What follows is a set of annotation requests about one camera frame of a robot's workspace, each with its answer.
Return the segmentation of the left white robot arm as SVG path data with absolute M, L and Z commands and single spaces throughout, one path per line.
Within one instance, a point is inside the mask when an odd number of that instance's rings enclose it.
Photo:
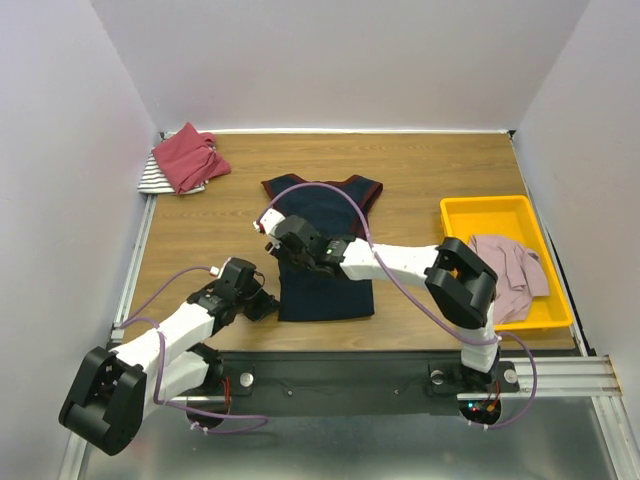
M 63 427 L 116 455 L 159 406 L 185 411 L 191 428 L 203 433 L 230 417 L 233 388 L 248 388 L 253 375 L 234 379 L 221 354 L 204 342 L 239 315 L 262 320 L 279 302 L 246 260 L 231 257 L 208 272 L 212 282 L 167 319 L 150 320 L 149 330 L 129 343 L 85 355 L 58 416 Z

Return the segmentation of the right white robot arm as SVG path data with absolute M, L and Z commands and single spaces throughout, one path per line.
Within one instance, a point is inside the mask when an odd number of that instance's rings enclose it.
M 353 235 L 327 236 L 307 220 L 267 210 L 254 228 L 269 238 L 266 250 L 280 261 L 325 277 L 349 281 L 388 280 L 414 305 L 406 290 L 423 287 L 441 317 L 427 315 L 461 341 L 460 378 L 472 390 L 496 380 L 499 338 L 493 322 L 497 274 L 464 242 L 406 247 L 373 243 Z

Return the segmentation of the navy tank top maroon trim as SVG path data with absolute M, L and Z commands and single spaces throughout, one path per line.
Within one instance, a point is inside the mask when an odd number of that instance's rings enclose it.
M 273 208 L 298 216 L 329 238 L 324 260 L 332 275 L 290 266 L 278 260 L 281 322 L 328 322 L 368 318 L 375 313 L 370 280 L 350 280 L 339 268 L 350 241 L 365 237 L 360 215 L 368 215 L 383 184 L 360 175 L 309 186 L 296 174 L 264 180 Z

